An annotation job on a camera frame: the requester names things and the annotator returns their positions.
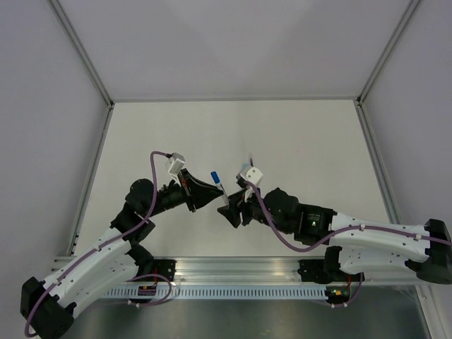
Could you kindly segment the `white pen with blue tip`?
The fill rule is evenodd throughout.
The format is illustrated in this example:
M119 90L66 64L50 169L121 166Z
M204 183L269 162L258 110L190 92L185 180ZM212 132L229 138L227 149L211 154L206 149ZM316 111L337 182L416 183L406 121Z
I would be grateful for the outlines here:
M228 205L229 205L229 198L228 198L228 195L227 195L227 193L226 193L225 188L224 188L223 185L222 185L222 182L220 181L219 184L215 184L215 185L216 185L216 187L217 187L219 190L221 190L221 192L222 192L222 199L223 199L225 205L228 206Z

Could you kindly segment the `small blue pen cap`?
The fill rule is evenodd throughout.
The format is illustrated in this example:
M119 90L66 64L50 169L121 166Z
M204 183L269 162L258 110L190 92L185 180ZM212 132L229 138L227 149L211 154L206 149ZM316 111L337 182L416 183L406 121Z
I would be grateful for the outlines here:
M220 178L219 178L217 172L213 171L213 172L210 173L210 175L211 175L211 177L212 177L212 179L213 179L215 184L219 184L220 183Z

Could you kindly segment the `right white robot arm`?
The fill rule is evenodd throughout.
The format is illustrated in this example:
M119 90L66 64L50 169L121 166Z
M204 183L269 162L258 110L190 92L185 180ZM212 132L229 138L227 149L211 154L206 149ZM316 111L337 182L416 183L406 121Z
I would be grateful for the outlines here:
M322 283L364 279L367 273L410 271L421 281L451 284L451 237L444 222L399 225L360 220L330 208L300 203L276 188L265 196L247 189L232 194L219 214L233 226L253 221L271 228L291 251L325 252L316 275Z

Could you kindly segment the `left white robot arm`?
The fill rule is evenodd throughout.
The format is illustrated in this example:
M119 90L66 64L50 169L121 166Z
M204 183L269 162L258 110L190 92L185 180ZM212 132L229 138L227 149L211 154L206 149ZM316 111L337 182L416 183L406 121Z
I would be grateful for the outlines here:
M42 280L23 283L20 312L28 338L60 338L96 299L133 279L154 283L168 279L143 246L155 228L146 214L158 215L180 205L191 212L221 197L222 190L182 169L177 179L156 189L149 179L135 181L125 203L95 243L63 268Z

